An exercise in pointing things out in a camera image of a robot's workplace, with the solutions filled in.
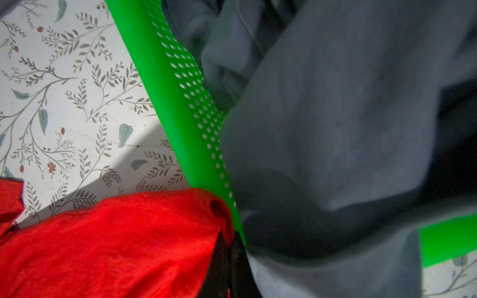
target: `red fabric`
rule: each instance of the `red fabric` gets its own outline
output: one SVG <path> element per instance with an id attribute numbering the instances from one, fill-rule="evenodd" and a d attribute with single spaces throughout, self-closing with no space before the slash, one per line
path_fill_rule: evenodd
<path id="1" fill-rule="evenodd" d="M 2 229 L 20 192 L 0 181 Z M 233 241 L 228 208 L 204 190 L 106 199 L 0 238 L 0 297 L 192 298 L 220 231 Z"/>

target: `floral patterned surface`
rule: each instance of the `floral patterned surface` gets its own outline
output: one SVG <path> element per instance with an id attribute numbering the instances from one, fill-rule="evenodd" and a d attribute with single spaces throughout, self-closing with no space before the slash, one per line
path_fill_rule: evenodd
<path id="1" fill-rule="evenodd" d="M 26 227 L 114 195 L 187 187 L 106 4 L 24 0 L 0 24 L 0 170 Z M 477 253 L 424 270 L 424 298 L 477 298 Z"/>

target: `basket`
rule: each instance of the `basket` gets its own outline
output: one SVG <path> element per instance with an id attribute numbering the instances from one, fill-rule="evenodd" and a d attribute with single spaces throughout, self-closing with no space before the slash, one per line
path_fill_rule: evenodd
<path id="1" fill-rule="evenodd" d="M 219 144 L 227 113 L 214 105 L 194 58 L 172 35 L 160 0 L 106 2 L 187 181 L 225 201 L 245 240 Z M 468 216 L 421 229 L 424 266 L 477 249 L 476 227 L 477 216 Z"/>

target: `green plastic basket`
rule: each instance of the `green plastic basket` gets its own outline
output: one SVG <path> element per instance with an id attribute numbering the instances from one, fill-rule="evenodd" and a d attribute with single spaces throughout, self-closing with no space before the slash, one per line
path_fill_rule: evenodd
<path id="1" fill-rule="evenodd" d="M 187 181 L 221 197 L 245 239 L 218 142 L 227 113 L 202 86 L 204 77 L 172 35 L 160 0 L 106 2 Z M 458 257 L 477 249 L 477 216 L 423 228 L 420 237 L 424 266 Z"/>

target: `red flower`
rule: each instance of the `red flower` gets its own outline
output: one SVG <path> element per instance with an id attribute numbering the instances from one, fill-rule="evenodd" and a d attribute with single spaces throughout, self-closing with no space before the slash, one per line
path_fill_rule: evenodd
<path id="1" fill-rule="evenodd" d="M 54 171 L 56 171 L 56 165 L 54 163 L 49 163 L 48 168 L 50 169 L 48 171 L 49 173 L 53 173 Z"/>

